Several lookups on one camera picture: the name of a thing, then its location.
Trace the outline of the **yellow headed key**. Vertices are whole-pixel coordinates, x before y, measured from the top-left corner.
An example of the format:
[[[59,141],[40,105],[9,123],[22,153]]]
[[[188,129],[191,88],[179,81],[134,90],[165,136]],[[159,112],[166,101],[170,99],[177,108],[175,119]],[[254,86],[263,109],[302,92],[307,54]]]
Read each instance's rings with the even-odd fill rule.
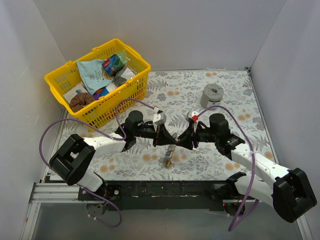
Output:
[[[167,161],[166,162],[166,167],[168,168],[168,167],[170,167],[171,166],[171,164],[172,164],[172,162],[171,161]]]

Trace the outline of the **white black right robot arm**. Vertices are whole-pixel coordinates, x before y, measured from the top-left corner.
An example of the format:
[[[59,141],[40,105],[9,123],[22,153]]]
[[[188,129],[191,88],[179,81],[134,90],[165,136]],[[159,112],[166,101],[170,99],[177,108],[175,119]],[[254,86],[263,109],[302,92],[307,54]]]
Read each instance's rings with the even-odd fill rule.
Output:
[[[214,143],[221,155],[251,171],[249,175],[236,173],[227,179],[226,192],[230,198],[237,199],[245,195],[250,187],[250,197],[270,205],[289,223],[317,205],[316,196],[303,170],[291,170],[254,153],[248,143],[231,133],[223,114],[212,114],[209,126],[199,122],[195,111],[189,112],[186,120],[189,126],[178,137],[177,146],[193,150],[199,143]]]

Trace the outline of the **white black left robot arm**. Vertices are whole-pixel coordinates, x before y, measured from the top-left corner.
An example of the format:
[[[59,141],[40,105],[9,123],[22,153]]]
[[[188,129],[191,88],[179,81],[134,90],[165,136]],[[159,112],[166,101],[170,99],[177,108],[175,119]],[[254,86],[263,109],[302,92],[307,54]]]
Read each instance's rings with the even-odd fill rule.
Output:
[[[125,122],[110,135],[83,138],[71,135],[49,160],[49,165],[64,182],[79,185],[89,190],[95,200],[106,196],[105,182],[98,174],[89,170],[92,159],[129,150],[136,144],[137,137],[152,139],[153,146],[175,145],[176,139],[165,127],[166,115],[158,111],[153,120],[144,122],[142,112],[131,111]]]

